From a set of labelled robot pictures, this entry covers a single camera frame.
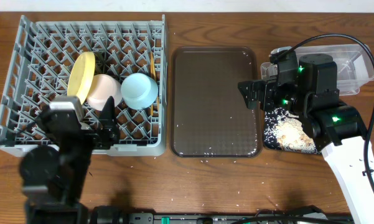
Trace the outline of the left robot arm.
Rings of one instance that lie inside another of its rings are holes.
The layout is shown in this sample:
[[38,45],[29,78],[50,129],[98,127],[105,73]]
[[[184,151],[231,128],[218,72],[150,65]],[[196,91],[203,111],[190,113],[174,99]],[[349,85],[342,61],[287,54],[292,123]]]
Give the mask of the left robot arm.
[[19,164],[27,223],[91,223],[80,197],[95,149],[108,150],[120,138],[115,101],[109,97],[100,113],[100,129],[83,129],[83,108],[76,96],[58,96],[36,123],[59,146],[37,146]]

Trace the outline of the light blue bowl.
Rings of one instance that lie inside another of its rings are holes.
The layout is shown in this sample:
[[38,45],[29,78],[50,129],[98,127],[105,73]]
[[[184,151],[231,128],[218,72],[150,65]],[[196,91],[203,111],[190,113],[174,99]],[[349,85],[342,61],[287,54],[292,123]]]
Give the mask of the light blue bowl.
[[143,110],[156,102],[159,92],[157,83],[146,74],[134,73],[121,84],[121,94],[126,105],[134,110]]

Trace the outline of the pink bowl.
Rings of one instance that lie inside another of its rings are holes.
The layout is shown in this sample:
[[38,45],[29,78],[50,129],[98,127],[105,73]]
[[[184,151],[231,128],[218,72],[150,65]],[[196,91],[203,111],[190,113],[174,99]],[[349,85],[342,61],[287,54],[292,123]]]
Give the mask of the pink bowl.
[[121,84],[113,77],[99,74],[93,77],[87,103],[95,110],[101,111],[109,97],[113,97],[115,106],[121,103]]

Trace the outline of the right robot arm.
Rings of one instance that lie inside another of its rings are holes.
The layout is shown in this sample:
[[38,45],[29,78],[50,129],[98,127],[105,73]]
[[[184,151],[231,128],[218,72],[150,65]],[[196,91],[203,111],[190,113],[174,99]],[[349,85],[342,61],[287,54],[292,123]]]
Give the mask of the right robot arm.
[[284,108],[296,115],[342,189],[355,223],[374,223],[374,156],[367,128],[353,107],[339,99],[335,82],[253,80],[238,89],[247,108]]

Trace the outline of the wooden chopstick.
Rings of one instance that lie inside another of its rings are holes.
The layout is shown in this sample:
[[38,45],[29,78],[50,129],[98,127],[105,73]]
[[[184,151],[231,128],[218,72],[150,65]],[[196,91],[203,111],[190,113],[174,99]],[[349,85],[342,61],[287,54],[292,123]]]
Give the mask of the wooden chopstick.
[[159,97],[157,97],[155,102],[150,106],[150,114],[152,117],[159,115]]
[[150,64],[151,64],[151,77],[156,81],[156,71],[155,71],[155,65],[154,65],[154,55],[151,52],[150,54]]

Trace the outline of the yellow plate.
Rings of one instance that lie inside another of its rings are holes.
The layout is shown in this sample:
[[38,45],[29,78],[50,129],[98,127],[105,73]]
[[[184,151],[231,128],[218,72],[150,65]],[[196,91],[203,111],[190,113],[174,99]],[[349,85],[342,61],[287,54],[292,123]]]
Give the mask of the yellow plate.
[[83,52],[76,59],[68,80],[67,95],[77,96],[84,104],[93,81],[95,72],[95,54]]

